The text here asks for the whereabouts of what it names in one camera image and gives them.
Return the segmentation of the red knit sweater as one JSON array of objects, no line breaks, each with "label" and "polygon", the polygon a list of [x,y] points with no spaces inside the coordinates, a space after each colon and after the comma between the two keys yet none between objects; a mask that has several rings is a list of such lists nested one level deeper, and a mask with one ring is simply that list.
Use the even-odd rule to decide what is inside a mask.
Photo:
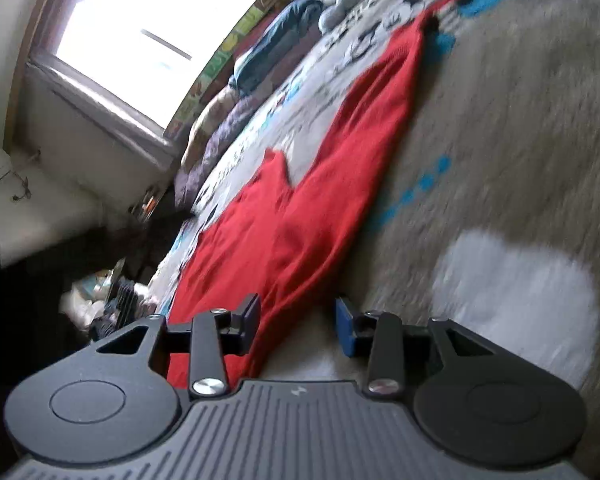
[{"label": "red knit sweater", "polygon": [[423,10],[391,35],[378,60],[350,87],[306,175],[287,176],[268,150],[250,181],[198,238],[170,313],[186,323],[212,308],[234,309],[249,294],[261,321],[245,356],[225,365],[228,382],[260,373],[268,356],[325,297],[406,133],[425,50]]}]

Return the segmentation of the clutter clothes pile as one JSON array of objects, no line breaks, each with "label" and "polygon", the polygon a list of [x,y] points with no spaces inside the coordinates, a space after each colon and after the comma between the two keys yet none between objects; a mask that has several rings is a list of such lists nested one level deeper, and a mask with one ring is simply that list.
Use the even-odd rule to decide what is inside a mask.
[{"label": "clutter clothes pile", "polygon": [[157,298],[149,288],[124,276],[125,260],[111,270],[74,282],[60,300],[60,312],[90,341],[157,312]]}]

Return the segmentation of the purple quilt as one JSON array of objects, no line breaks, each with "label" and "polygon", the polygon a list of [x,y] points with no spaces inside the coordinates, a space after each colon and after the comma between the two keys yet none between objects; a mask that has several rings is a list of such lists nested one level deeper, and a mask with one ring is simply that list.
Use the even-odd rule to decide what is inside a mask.
[{"label": "purple quilt", "polygon": [[294,51],[289,53],[270,71],[256,90],[249,96],[242,96],[238,99],[224,122],[212,133],[204,149],[204,154],[193,166],[193,169],[188,174],[182,168],[178,170],[174,180],[176,208],[179,210],[192,208],[204,181],[207,180],[230,144],[237,139],[253,114],[272,96],[272,93],[287,79],[308,52],[309,50],[302,54]]}]

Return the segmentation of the Mickey Mouse grey blanket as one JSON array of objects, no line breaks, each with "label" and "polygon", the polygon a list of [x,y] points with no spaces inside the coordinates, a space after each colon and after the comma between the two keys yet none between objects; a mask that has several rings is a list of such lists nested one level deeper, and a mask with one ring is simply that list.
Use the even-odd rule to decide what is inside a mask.
[{"label": "Mickey Mouse grey blanket", "polygon": [[[350,85],[433,2],[364,0],[253,114],[151,281],[170,321],[200,233],[265,152],[298,184]],[[413,324],[452,318],[569,382],[588,408],[574,460],[600,477],[600,0],[439,12],[413,116],[332,292]]]}]

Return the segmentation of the patterned beige pillow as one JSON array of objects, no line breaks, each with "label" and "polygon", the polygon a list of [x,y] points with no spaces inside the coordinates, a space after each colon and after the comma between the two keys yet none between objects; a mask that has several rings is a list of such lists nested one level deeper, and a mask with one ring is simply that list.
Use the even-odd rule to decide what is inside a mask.
[{"label": "patterned beige pillow", "polygon": [[225,86],[204,108],[189,130],[188,142],[181,159],[181,168],[186,174],[201,159],[212,133],[224,122],[235,107],[239,92]]}]

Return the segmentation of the light blue plush toy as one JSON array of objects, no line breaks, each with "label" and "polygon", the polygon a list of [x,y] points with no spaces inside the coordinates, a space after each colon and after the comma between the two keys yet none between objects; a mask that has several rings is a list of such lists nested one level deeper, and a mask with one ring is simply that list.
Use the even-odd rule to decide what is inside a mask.
[{"label": "light blue plush toy", "polygon": [[362,0],[335,0],[322,11],[318,18],[318,29],[322,36],[331,32],[347,16],[347,14]]}]

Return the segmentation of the colourful foam bed barrier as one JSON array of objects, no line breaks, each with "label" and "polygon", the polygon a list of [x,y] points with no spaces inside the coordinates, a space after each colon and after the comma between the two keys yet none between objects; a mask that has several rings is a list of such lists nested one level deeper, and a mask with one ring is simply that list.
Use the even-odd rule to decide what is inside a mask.
[{"label": "colourful foam bed barrier", "polygon": [[239,7],[242,14],[235,18],[232,28],[216,43],[211,54],[204,58],[204,65],[196,73],[196,78],[187,89],[183,101],[174,116],[164,129],[163,137],[175,141],[189,124],[197,118],[202,108],[212,98],[213,90],[223,87],[222,75],[228,75],[226,66],[234,60],[236,50],[245,47],[246,39],[263,24],[272,18],[274,12],[280,12],[291,0],[250,0],[250,6]]}]

